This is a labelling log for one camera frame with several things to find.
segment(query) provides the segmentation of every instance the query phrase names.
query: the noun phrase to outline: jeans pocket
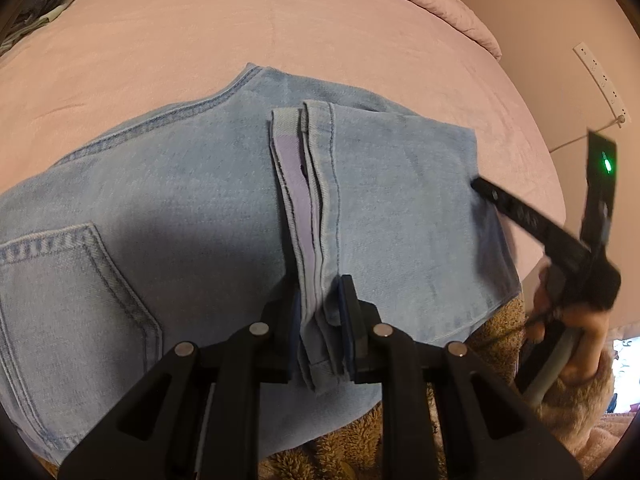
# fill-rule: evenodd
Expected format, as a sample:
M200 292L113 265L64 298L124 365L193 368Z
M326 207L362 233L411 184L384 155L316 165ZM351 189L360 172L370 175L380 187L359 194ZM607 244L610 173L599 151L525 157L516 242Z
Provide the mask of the jeans pocket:
M158 323L93 224L0 245L0 362L10 389L0 400L16 406L14 422L54 460L161 353Z

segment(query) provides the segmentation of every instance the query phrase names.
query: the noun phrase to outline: person's hand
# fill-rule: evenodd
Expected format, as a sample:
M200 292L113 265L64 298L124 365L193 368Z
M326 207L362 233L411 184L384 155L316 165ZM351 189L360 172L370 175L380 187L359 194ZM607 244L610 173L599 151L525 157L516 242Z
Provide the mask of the person's hand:
M537 316L551 308L546 293L548 268L540 271L540 286L533 297L532 316ZM607 340L610 310L594 311L587 303L576 303L562 310L560 320L569 327L581 328L584 335L580 338L574 354L560 372L562 381L575 386L592 379L598 371L600 354ZM540 322L526 329L526 337L537 343L545 337L545 325Z

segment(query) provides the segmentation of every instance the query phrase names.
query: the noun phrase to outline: power strip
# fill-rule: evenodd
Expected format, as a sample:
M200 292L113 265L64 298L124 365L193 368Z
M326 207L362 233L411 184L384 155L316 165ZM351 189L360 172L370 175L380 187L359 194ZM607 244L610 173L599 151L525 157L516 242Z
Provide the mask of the power strip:
M618 122L618 127L622 128L621 122L625 124L631 122L631 117L629 113L626 111L625 104L622 102L622 99L618 95L615 86L611 82L611 79L604 73L602 66L593 55L593 52L583 43L574 46L574 52L578 55L582 63L584 63L585 67L593 77L593 80L600 88L600 91L604 95L604 98L609 103L609 107L613 114L618 118L623 116L624 121Z

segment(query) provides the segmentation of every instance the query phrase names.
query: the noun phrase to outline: silver rivet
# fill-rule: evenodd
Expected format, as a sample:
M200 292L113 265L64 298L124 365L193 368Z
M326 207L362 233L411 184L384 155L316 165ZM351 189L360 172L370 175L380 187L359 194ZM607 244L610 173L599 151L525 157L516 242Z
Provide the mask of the silver rivet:
M378 323L373 327L373 333L380 337L389 337L394 332L394 328L386 323Z
M180 357L187 357L193 354L193 345L188 341L183 341L175 346L175 354Z
M253 335L265 335L269 331L269 325L261 321L252 323L249 327L249 332Z
M464 357L466 355L466 345L464 343L461 343L460 341L449 343L449 346L447 348L449 349L449 353L455 356Z

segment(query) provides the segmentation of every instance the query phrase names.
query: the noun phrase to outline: power outlet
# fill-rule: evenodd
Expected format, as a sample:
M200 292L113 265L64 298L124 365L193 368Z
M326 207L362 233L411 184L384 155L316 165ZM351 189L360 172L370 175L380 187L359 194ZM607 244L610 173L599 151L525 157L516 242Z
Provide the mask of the power outlet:
M613 86L611 79L605 74L602 66L593 55L593 52L591 52L584 42L574 46L574 52L578 55L582 63L584 63L585 67L593 77L593 80L596 82L596 85L600 88L600 91L607 100L607 103L609 103L609 107L613 114L616 117L620 117L620 115L622 115L625 118L625 124L630 123L631 117L626 110L625 104L622 102L615 86Z

